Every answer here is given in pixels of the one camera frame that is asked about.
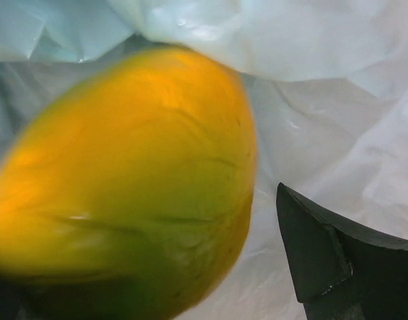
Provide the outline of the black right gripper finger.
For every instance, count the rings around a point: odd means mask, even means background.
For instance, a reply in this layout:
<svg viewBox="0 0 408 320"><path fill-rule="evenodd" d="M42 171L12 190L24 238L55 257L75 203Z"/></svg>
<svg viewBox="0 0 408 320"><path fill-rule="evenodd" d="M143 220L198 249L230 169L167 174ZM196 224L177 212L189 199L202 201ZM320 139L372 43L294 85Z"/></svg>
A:
<svg viewBox="0 0 408 320"><path fill-rule="evenodd" d="M308 319L408 319L408 240L356 223L282 183L276 208Z"/></svg>

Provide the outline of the light blue plastic bag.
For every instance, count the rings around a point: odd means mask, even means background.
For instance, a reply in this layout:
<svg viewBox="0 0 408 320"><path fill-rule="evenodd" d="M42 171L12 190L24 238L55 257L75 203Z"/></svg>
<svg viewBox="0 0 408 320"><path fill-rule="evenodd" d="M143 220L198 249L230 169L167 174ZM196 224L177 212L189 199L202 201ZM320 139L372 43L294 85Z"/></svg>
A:
<svg viewBox="0 0 408 320"><path fill-rule="evenodd" d="M183 319L305 318L278 183L408 240L408 1L0 1L0 159L70 86L159 41L241 73L259 148L241 258Z"/></svg>

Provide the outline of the yellow green fake mango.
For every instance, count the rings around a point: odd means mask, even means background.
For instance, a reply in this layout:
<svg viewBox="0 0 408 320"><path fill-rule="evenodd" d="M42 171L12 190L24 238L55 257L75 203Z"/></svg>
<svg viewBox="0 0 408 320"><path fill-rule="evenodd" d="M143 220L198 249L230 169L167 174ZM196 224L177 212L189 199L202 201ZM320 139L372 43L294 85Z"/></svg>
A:
<svg viewBox="0 0 408 320"><path fill-rule="evenodd" d="M54 100L0 165L0 281L41 319L173 319L230 272L257 147L238 72L175 46Z"/></svg>

